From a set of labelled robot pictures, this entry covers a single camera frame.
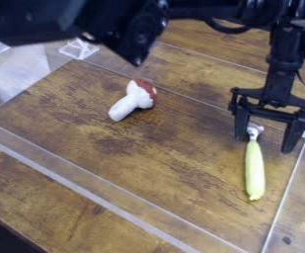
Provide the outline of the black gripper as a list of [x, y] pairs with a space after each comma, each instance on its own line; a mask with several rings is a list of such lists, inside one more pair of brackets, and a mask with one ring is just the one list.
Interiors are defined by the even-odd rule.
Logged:
[[292, 94], [302, 61], [268, 59], [270, 68], [262, 88], [232, 89], [229, 110], [236, 117], [236, 140], [244, 141], [251, 117], [287, 123], [282, 152], [290, 153], [305, 131], [305, 99]]

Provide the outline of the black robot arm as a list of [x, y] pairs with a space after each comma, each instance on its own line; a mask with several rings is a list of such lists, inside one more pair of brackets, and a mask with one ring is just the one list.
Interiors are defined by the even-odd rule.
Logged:
[[139, 66], [172, 20], [197, 20], [225, 34], [270, 31], [266, 84], [233, 88], [236, 140], [252, 117], [287, 124], [282, 151], [305, 131], [305, 99], [292, 94], [305, 61], [305, 0], [0, 0], [0, 43], [20, 46], [80, 38]]

